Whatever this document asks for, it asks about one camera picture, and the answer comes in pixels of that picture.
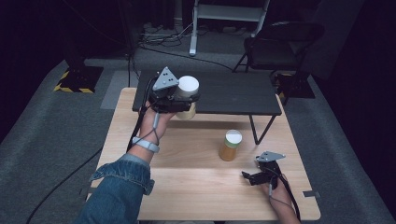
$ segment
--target dark background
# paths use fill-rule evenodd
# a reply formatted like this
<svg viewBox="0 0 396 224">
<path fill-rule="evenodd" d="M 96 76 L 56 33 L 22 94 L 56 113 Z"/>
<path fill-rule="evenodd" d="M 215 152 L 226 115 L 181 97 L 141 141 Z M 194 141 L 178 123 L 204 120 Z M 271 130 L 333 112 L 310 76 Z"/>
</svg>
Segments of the dark background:
<svg viewBox="0 0 396 224">
<path fill-rule="evenodd" d="M 53 2 L 66 21 L 81 58 L 121 56 L 118 52 L 125 50 L 126 41 L 116 1 L 69 0 L 68 3 L 120 43 L 99 35 L 61 0 Z M 62 39 L 56 32 L 56 22 L 49 20 L 47 7 L 46 1 L 0 3 L 1 141 L 48 71 L 64 59 Z M 366 0 L 331 75 L 328 79 L 315 77 L 364 170 L 394 217 L 396 193 L 391 182 L 396 173 L 393 165 L 396 159 L 395 11 L 395 1 Z M 340 13 L 348 12 L 340 8 L 334 17 Z M 147 19 L 138 12 L 135 15 Z M 279 14 L 268 15 L 268 20 L 275 20 L 276 15 Z"/>
</svg>

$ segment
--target person's right hand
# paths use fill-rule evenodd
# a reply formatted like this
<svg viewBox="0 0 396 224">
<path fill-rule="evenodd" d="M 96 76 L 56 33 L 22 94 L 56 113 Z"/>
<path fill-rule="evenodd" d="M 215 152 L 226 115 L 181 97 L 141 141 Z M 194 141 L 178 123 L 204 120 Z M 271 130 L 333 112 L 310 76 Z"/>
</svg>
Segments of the person's right hand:
<svg viewBox="0 0 396 224">
<path fill-rule="evenodd" d="M 260 188 L 266 195 L 269 195 L 268 183 L 261 184 Z M 280 178 L 277 179 L 277 187 L 272 190 L 269 199 L 281 223 L 300 223 L 292 207 L 291 198 Z"/>
</svg>

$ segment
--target wrist strap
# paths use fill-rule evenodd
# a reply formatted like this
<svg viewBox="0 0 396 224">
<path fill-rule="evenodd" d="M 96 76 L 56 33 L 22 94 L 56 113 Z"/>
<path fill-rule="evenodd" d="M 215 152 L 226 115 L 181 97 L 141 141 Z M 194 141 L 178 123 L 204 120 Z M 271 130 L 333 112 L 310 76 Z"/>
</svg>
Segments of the wrist strap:
<svg viewBox="0 0 396 224">
<path fill-rule="evenodd" d="M 154 153 L 158 153 L 160 151 L 160 148 L 157 145 L 155 145 L 152 142 L 146 141 L 146 140 L 144 140 L 142 138 L 139 138 L 139 137 L 134 137 L 132 139 L 132 144 L 136 144 L 136 145 L 139 145 L 141 147 L 144 147 L 147 150 L 152 151 Z"/>
</svg>

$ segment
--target black cable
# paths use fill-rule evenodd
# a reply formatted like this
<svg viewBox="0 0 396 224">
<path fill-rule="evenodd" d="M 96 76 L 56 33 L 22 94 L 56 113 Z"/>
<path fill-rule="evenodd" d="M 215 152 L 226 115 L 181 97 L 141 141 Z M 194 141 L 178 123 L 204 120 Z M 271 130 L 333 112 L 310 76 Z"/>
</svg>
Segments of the black cable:
<svg viewBox="0 0 396 224">
<path fill-rule="evenodd" d="M 143 95 L 142 105 L 140 106 L 140 110 L 139 110 L 139 117 L 137 118 L 136 125 L 134 126 L 134 131 L 132 132 L 131 138 L 129 139 L 128 146 L 126 148 L 127 151 L 129 150 L 129 148 L 132 147 L 133 145 L 132 140 L 134 139 L 135 136 L 137 136 L 137 132 L 139 132 L 140 126 L 142 125 L 143 122 L 143 117 L 145 117 L 146 111 L 149 109 L 149 107 L 146 106 L 146 101 L 148 100 L 149 88 L 151 86 L 151 83 L 152 81 L 157 80 L 158 77 L 159 76 L 152 77 L 146 86 L 145 93 Z"/>
<path fill-rule="evenodd" d="M 92 156 L 90 156 L 86 161 L 84 161 L 77 169 L 75 169 L 70 175 L 68 175 L 66 178 L 64 178 L 59 184 L 57 184 L 42 200 L 41 202 L 35 207 L 33 212 L 30 214 L 28 217 L 26 224 L 30 223 L 32 220 L 33 216 L 35 215 L 35 212 L 37 212 L 38 208 L 48 199 L 48 197 L 57 189 L 59 188 L 66 180 L 68 180 L 73 174 L 75 174 L 79 169 L 81 169 L 84 165 L 86 165 L 88 162 L 90 162 L 96 155 L 98 155 L 102 151 L 103 147 L 99 148 Z"/>
<path fill-rule="evenodd" d="M 276 176 L 282 181 L 283 185 L 285 186 L 286 191 L 288 192 L 288 194 L 289 194 L 289 196 L 290 196 L 290 198 L 291 198 L 291 202 L 292 202 L 293 205 L 294 205 L 294 209 L 296 210 L 296 211 L 295 211 L 296 216 L 297 216 L 298 220 L 301 222 L 301 218 L 300 218 L 300 209 L 299 209 L 298 204 L 297 204 L 297 202 L 296 202 L 296 200 L 295 200 L 295 198 L 294 198 L 293 193 L 291 192 L 289 182 L 283 177 L 283 175 L 279 175 L 277 172 L 275 172 L 275 171 L 273 171 L 273 170 L 271 170 L 271 169 L 269 169 L 269 168 L 267 168 L 267 167 L 263 167 L 263 168 L 264 168 L 265 170 L 267 170 L 267 171 L 273 173 L 274 175 L 276 175 Z"/>
<path fill-rule="evenodd" d="M 72 7 L 67 1 L 62 0 L 64 2 L 65 5 L 67 5 L 74 13 L 76 13 L 76 15 L 78 15 L 88 26 L 90 26 L 95 32 L 97 32 L 99 35 L 102 35 L 103 37 L 107 38 L 108 40 L 111 40 L 117 44 L 120 44 L 122 46 L 127 46 L 125 43 L 122 43 L 108 35 L 106 35 L 105 33 L 103 33 L 102 31 L 100 31 L 99 29 L 97 29 L 94 25 L 92 25 L 90 22 L 87 21 L 87 19 L 85 19 L 74 7 Z"/>
<path fill-rule="evenodd" d="M 187 58 L 187 59 L 191 59 L 191 60 L 196 60 L 196 61 L 200 61 L 200 62 L 204 62 L 204 63 L 213 63 L 213 64 L 220 65 L 222 67 L 225 67 L 225 68 L 230 69 L 231 71 L 233 71 L 233 69 L 231 67 L 228 67 L 227 65 L 224 65 L 222 63 L 215 63 L 215 62 L 211 62 L 211 61 L 204 60 L 204 59 L 197 59 L 197 58 L 192 58 L 192 57 L 188 57 L 188 56 L 184 56 L 184 55 L 163 52 L 163 51 L 156 50 L 156 49 L 148 49 L 148 48 L 146 48 L 144 46 L 140 46 L 139 48 L 146 49 L 146 50 L 151 50 L 151 51 L 158 52 L 158 53 L 168 54 L 168 55 L 172 55 L 172 56 L 177 56 L 177 57 Z"/>
</svg>

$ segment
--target denim sleeve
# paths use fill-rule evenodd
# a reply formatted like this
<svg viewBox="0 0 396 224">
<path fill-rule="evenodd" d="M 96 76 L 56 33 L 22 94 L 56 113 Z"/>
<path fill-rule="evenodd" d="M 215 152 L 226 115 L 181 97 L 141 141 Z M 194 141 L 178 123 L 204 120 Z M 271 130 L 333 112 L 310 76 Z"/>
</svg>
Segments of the denim sleeve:
<svg viewBox="0 0 396 224">
<path fill-rule="evenodd" d="M 125 154 L 101 166 L 91 180 L 102 177 L 74 223 L 135 223 L 143 194 L 149 195 L 154 186 L 149 164 Z"/>
</svg>

